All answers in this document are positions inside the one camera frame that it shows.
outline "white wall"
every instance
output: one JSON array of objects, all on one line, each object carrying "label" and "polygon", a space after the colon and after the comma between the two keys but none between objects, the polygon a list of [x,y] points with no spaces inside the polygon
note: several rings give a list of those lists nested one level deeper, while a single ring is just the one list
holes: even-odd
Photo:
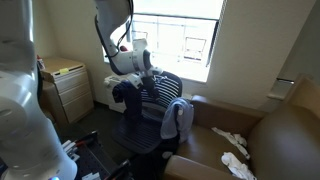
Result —
[{"label": "white wall", "polygon": [[317,1],[293,46],[279,77],[294,80],[299,73],[320,83],[320,1]]},{"label": "white wall", "polygon": [[59,55],[56,38],[52,30],[47,6],[43,0],[33,0],[33,30],[34,47],[36,54],[41,57],[52,57]]},{"label": "white wall", "polygon": [[[264,108],[315,0],[228,0],[206,85],[184,81],[184,91]],[[95,100],[107,103],[103,63],[91,0],[46,0],[62,57],[87,64]]]}]

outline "black office chair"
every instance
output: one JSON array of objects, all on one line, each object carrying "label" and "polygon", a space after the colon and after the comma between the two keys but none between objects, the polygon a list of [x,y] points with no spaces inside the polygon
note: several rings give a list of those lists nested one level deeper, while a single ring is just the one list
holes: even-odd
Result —
[{"label": "black office chair", "polygon": [[176,75],[164,71],[154,80],[159,98],[150,97],[147,90],[142,89],[140,103],[143,118],[134,121],[123,117],[112,132],[116,142],[137,154],[150,153],[159,146],[162,142],[160,129],[163,115],[170,102],[182,94],[182,82]]}]

